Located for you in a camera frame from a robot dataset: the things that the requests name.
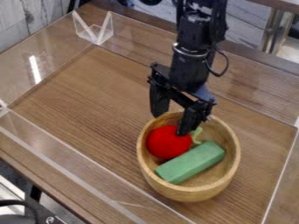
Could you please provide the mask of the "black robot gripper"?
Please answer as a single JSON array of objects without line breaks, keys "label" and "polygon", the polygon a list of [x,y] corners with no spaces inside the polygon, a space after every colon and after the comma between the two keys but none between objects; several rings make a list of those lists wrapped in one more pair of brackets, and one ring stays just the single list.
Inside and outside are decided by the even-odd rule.
[{"label": "black robot gripper", "polygon": [[207,121],[211,108],[216,104],[205,87],[213,58],[215,50],[205,48],[191,51],[175,43],[171,66],[156,62],[151,65],[151,113],[153,117],[165,113],[169,110],[169,101],[175,101],[184,108],[176,131],[179,137],[184,137]]}]

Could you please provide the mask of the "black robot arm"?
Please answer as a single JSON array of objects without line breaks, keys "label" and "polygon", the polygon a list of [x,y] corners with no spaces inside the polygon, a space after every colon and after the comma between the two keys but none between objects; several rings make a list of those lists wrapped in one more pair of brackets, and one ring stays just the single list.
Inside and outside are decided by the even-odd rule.
[{"label": "black robot arm", "polygon": [[155,117],[169,110],[169,103],[183,107],[177,122],[179,137],[193,131],[207,121],[215,96],[205,82],[211,75],[223,76],[224,71],[212,69],[216,54],[224,52],[219,43],[225,39],[228,0],[177,0],[176,41],[172,44],[172,63],[151,65],[149,106]]}]

